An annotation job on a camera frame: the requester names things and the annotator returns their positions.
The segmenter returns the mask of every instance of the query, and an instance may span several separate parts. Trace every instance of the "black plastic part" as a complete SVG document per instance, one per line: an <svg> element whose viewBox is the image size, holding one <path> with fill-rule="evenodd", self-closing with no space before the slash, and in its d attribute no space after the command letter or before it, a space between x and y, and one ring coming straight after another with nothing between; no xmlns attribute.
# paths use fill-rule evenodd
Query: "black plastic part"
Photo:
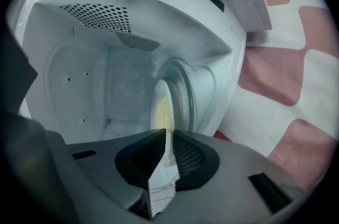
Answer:
<svg viewBox="0 0 339 224"><path fill-rule="evenodd" d="M22 76L12 78L19 84ZM15 208L18 204L22 205L21 208L28 205L30 208L35 207L35 212L40 212L40 207L45 210L43 214L51 214L51 219L54 218L59 223L79 223L78 214L56 169L45 129L36 121L2 111L0 122L0 149L6 159L5 165L1 166L2 180L8 174L13 174L11 184L6 184L6 187L16 184L16 187L4 191L6 196L6 191L9 191L20 197L19 200L13 200L8 196L8 208ZM34 219L34 216L28 216L29 219ZM35 221L48 224L53 222Z"/></svg>
<svg viewBox="0 0 339 224"><path fill-rule="evenodd" d="M0 34L0 108L18 114L27 91L37 77L28 58L6 28Z"/></svg>
<svg viewBox="0 0 339 224"><path fill-rule="evenodd" d="M248 178L272 213L280 211L292 202L266 174L260 173Z"/></svg>
<svg viewBox="0 0 339 224"><path fill-rule="evenodd" d="M209 0L214 3L222 12L225 10L225 5L221 0Z"/></svg>
<svg viewBox="0 0 339 224"><path fill-rule="evenodd" d="M78 160L78 159L82 159L82 158L85 158L85 157L88 157L88 156L92 156L92 155L95 155L96 152L93 151L93 150L85 150L85 151L80 151L78 153L73 153L73 157L75 160Z"/></svg>
<svg viewBox="0 0 339 224"><path fill-rule="evenodd" d="M115 157L121 176L132 185L148 189L148 180L165 153L166 130L161 129L123 148Z"/></svg>
<svg viewBox="0 0 339 224"><path fill-rule="evenodd" d="M190 134L180 130L173 133L173 153L180 175L175 183L177 191L202 187L220 165L219 155L214 149L185 133Z"/></svg>
<svg viewBox="0 0 339 224"><path fill-rule="evenodd" d="M142 218L151 220L152 213L149 204L148 190L144 190L141 198L129 209L129 211Z"/></svg>

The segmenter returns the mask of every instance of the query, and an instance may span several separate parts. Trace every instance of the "black vent grille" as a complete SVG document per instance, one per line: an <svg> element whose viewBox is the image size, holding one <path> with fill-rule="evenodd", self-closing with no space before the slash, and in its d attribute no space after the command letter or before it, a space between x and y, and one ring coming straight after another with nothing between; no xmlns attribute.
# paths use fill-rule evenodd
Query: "black vent grille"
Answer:
<svg viewBox="0 0 339 224"><path fill-rule="evenodd" d="M180 136L173 139L173 149L180 176L191 174L205 161L203 152Z"/></svg>
<svg viewBox="0 0 339 224"><path fill-rule="evenodd" d="M108 125L111 124L111 121L112 121L111 119L107 119L107 122L106 122L106 125L105 125L105 129L107 128Z"/></svg>
<svg viewBox="0 0 339 224"><path fill-rule="evenodd" d="M126 7L102 4L76 4L60 6L88 28L131 34Z"/></svg>

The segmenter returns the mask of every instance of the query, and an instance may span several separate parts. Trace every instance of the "pink checkered fabric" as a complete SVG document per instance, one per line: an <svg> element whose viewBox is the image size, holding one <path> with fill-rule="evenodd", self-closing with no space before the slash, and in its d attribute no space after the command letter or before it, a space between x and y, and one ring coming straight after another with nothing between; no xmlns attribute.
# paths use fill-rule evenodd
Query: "pink checkered fabric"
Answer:
<svg viewBox="0 0 339 224"><path fill-rule="evenodd" d="M338 30L324 0L267 5L273 29L248 35L238 87L215 137L255 149L310 189L338 141Z"/></svg>

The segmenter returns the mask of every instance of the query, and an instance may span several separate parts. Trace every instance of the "white plastic surface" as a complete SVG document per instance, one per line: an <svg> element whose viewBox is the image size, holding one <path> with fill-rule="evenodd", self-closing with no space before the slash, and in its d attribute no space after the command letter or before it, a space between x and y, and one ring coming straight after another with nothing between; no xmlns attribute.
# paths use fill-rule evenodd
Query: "white plastic surface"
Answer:
<svg viewBox="0 0 339 224"><path fill-rule="evenodd" d="M60 8L83 4L125 7L135 44L140 37L159 47L128 48L114 32L87 28ZM209 0L27 0L15 35L39 74L26 99L31 116L67 143L148 130L149 92L169 57L182 58L192 77L195 130L213 135L236 87L245 48L245 32L230 10L222 12Z"/></svg>
<svg viewBox="0 0 339 224"><path fill-rule="evenodd" d="M169 148L166 146L166 151L163 156L163 158L160 160L158 166L155 168L155 170L152 173L152 176L148 180L148 187L149 190L156 190L161 189L162 187L166 187L168 185L172 185L177 181L179 176L179 171L177 165L174 166L167 166L167 160L168 160L168 154L169 154Z"/></svg>
<svg viewBox="0 0 339 224"><path fill-rule="evenodd" d="M152 217L162 212L175 197L175 185L155 192L150 192L149 201Z"/></svg>

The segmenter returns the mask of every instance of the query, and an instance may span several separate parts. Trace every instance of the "black rectangle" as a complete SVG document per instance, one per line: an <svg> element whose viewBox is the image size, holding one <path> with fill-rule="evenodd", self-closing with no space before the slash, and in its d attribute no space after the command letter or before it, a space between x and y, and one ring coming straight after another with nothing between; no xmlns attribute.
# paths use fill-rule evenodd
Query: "black rectangle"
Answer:
<svg viewBox="0 0 339 224"><path fill-rule="evenodd" d="M276 213L286 207L292 200L285 195L276 184L264 173L248 177L253 186L258 191L261 198L270 208L272 213Z"/></svg>
<svg viewBox="0 0 339 224"><path fill-rule="evenodd" d="M225 5L222 1L220 1L220 0L209 0L209 1L214 3L222 12L224 12Z"/></svg>
<svg viewBox="0 0 339 224"><path fill-rule="evenodd" d="M74 153L72 154L75 160L81 159L81 158L85 158L88 156L92 156L95 155L96 152L93 150L85 150L85 151L80 151L79 153Z"/></svg>

